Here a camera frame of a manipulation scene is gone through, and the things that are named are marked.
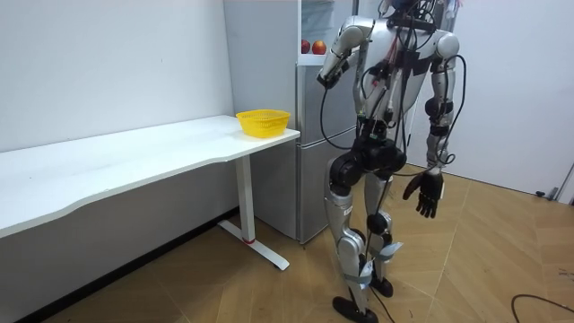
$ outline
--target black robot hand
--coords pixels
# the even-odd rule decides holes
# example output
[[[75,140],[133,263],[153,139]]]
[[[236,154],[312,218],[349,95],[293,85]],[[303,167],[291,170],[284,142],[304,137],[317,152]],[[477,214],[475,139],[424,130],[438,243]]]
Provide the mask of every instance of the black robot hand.
[[[444,180],[442,173],[430,174],[425,171],[422,174],[415,176],[409,185],[406,186],[403,193],[403,199],[407,200],[411,194],[420,188],[419,204],[416,206],[416,211],[424,217],[434,219],[437,216],[437,208],[439,207],[440,195],[442,194],[442,186]]]

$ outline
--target desk foot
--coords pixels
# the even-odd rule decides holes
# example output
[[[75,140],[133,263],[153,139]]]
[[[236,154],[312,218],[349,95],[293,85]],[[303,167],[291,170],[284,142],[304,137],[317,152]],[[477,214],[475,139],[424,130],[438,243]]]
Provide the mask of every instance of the desk foot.
[[[243,237],[241,237],[241,229],[233,225],[227,220],[223,220],[218,223],[223,229],[228,231],[229,233],[233,234],[237,239],[243,241]],[[267,260],[271,261],[277,268],[281,270],[285,270],[289,266],[289,261],[285,258],[279,256],[276,252],[269,249],[263,243],[254,240],[252,243],[244,242],[246,246],[250,246],[253,250],[257,251],[261,256],[265,257]]]

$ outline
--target desk leg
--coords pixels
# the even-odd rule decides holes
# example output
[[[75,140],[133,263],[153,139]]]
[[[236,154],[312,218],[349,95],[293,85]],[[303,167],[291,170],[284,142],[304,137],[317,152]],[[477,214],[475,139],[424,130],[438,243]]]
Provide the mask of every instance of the desk leg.
[[[279,269],[285,270],[285,268],[289,266],[289,262],[255,239],[255,216],[253,215],[253,192],[251,191],[249,155],[238,158],[235,162],[235,167],[237,169],[241,229],[226,220],[221,221],[219,225],[238,239],[243,240],[245,244],[271,261]]]

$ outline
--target humanoid robot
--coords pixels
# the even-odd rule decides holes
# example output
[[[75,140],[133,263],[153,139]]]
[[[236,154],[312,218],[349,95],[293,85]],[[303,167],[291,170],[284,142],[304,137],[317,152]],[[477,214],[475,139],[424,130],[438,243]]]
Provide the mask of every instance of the humanoid robot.
[[[389,1],[383,1],[383,11],[391,5]],[[350,300],[335,297],[333,306],[346,318],[360,323],[378,322],[367,306],[369,286],[386,297],[393,295],[393,286],[386,279],[386,265],[400,244],[393,243],[391,216],[382,205],[393,175],[406,163],[403,118],[414,105],[429,69],[434,97],[425,104],[430,119],[428,168],[414,176],[403,195],[408,199],[420,189],[416,210],[421,215],[435,217],[443,189],[441,169],[452,162],[447,148],[453,126],[458,39],[429,21],[434,1],[393,0],[392,5],[395,11],[387,18],[349,17],[317,77],[326,88],[322,116],[328,89],[351,65],[357,65],[353,88],[357,137],[347,153],[327,164],[325,207],[351,294]],[[392,128],[396,132],[394,140],[387,137]],[[399,134],[403,135],[402,148],[396,144]],[[351,188],[363,175],[368,236],[349,227]]]

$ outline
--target yellow basket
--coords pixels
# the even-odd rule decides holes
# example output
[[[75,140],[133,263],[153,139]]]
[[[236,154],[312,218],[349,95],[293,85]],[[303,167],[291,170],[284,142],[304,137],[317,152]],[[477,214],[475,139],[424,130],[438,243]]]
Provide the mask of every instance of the yellow basket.
[[[289,112],[285,111],[261,109],[240,112],[237,114],[237,118],[246,135],[268,138],[283,133],[290,115]]]

